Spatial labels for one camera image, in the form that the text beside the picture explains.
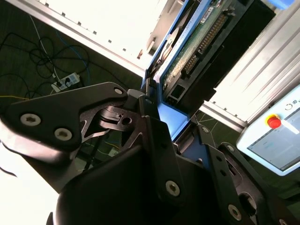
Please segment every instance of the yellow cable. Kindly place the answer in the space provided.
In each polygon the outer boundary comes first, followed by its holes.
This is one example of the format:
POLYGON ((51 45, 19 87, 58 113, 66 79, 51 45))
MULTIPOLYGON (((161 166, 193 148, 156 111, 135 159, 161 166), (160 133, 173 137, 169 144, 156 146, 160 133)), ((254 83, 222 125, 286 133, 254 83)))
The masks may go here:
POLYGON ((18 98, 18 99, 23 99, 23 100, 28 100, 29 99, 29 98, 18 97, 18 96, 13 96, 13 95, 3 95, 3 96, 0 96, 0 98, 18 98))
POLYGON ((113 147, 115 147, 116 149, 119 149, 119 147, 117 146, 117 145, 114 145, 114 144, 111 144, 111 143, 109 143, 109 142, 105 142, 106 144, 109 144, 109 145, 111 145, 111 146, 113 146, 113 147))

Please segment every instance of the power strip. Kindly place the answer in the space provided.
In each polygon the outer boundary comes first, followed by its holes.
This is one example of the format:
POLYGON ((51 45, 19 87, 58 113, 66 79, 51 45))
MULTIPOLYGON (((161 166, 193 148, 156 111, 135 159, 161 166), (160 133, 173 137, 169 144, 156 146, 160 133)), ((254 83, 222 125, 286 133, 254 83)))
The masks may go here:
POLYGON ((80 82, 80 76, 77 73, 72 73, 60 80, 60 82, 55 82, 51 84, 53 90, 58 93, 68 87, 80 82))

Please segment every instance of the red button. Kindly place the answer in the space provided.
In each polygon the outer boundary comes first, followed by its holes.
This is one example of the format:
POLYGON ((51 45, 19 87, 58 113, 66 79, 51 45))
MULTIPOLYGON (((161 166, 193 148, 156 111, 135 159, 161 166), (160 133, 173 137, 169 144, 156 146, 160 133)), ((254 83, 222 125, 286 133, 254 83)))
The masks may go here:
POLYGON ((267 123, 268 123, 269 127, 272 129, 276 129, 276 128, 280 127, 280 125, 281 125, 280 119, 278 119, 276 116, 272 116, 271 118, 269 118, 267 123))

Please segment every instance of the circuit board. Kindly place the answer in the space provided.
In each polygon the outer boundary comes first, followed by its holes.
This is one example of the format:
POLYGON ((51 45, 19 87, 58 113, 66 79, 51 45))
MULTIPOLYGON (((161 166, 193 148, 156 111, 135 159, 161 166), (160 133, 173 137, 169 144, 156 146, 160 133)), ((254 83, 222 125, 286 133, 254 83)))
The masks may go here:
POLYGON ((226 12, 228 12, 232 1, 217 0, 211 3, 195 31, 166 73, 163 83, 164 97, 172 89, 170 84, 180 76, 188 76, 195 64, 205 54, 214 37, 225 24, 228 18, 226 12))

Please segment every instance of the blue cable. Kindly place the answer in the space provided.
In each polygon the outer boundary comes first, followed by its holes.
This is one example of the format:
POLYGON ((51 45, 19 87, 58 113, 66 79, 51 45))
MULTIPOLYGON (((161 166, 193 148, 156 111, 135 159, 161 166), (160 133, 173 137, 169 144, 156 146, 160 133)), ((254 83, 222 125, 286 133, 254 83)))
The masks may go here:
POLYGON ((87 73, 88 73, 88 86, 89 86, 90 85, 90 71, 89 71, 89 68, 88 68, 86 62, 82 59, 81 55, 79 54, 78 51, 76 51, 76 49, 74 49, 73 47, 71 47, 70 45, 68 45, 66 43, 66 41, 64 39, 62 39, 62 37, 57 32, 57 30, 55 30, 55 32, 56 32, 56 35, 58 36, 58 38, 61 40, 61 42, 64 43, 65 46, 68 46, 73 52, 75 52, 75 54, 78 56, 78 58, 80 58, 83 61, 84 65, 85 65, 85 67, 87 69, 87 73))

